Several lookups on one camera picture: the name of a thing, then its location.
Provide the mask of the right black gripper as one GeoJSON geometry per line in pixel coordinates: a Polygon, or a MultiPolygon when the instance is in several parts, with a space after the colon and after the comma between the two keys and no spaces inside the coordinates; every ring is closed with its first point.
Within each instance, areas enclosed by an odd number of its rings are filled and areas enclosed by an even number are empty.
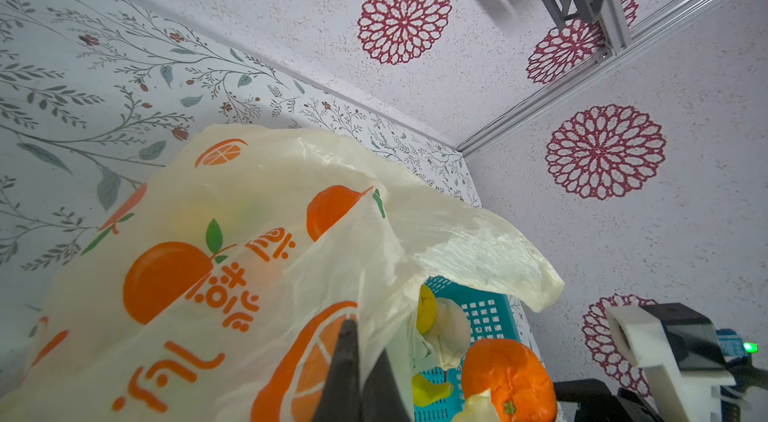
{"type": "MultiPolygon", "coordinates": [[[[554,383],[558,402],[575,403],[574,420],[596,422],[662,422],[658,413],[635,392],[619,388],[613,394],[598,379],[580,379],[554,383]]],[[[491,393],[485,391],[468,397],[452,422],[500,422],[491,393]]]]}

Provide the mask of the yellow banana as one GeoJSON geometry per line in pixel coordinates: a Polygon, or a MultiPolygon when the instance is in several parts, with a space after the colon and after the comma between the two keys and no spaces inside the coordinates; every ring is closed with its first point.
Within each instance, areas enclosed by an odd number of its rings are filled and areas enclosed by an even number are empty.
{"type": "Polygon", "coordinates": [[[430,382],[421,373],[417,373],[411,379],[412,395],[415,407],[425,408],[429,405],[450,397],[454,386],[450,382],[435,384],[430,382]]]}

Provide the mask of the cream printed plastic bag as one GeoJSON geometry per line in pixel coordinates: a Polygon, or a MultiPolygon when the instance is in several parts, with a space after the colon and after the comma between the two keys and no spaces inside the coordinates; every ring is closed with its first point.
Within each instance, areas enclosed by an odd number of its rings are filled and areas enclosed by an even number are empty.
{"type": "Polygon", "coordinates": [[[534,311],[512,224],[320,129],[214,125],[54,278],[5,421],[308,421],[352,320],[365,380],[444,275],[534,311]]]}

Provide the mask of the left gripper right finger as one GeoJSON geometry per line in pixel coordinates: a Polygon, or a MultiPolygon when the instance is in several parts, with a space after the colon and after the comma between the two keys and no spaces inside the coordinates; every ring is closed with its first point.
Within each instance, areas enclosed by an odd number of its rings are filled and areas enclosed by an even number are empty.
{"type": "Polygon", "coordinates": [[[408,411],[398,391],[386,351],[379,356],[360,399],[359,420],[363,422],[410,422],[408,411]]]}

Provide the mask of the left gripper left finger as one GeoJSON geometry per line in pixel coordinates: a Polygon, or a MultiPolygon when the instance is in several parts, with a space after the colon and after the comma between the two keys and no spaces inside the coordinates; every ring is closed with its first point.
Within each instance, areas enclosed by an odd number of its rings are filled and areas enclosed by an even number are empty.
{"type": "Polygon", "coordinates": [[[361,410],[357,323],[342,323],[322,396],[312,422],[359,421],[361,410]]]}

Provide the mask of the yellow lemon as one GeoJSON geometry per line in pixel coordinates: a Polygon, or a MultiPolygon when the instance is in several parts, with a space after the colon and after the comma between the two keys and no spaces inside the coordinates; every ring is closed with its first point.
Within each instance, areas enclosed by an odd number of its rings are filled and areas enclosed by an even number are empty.
{"type": "Polygon", "coordinates": [[[427,333],[435,324],[438,315],[436,296],[432,290],[422,284],[417,307],[416,329],[419,334],[427,333]]]}

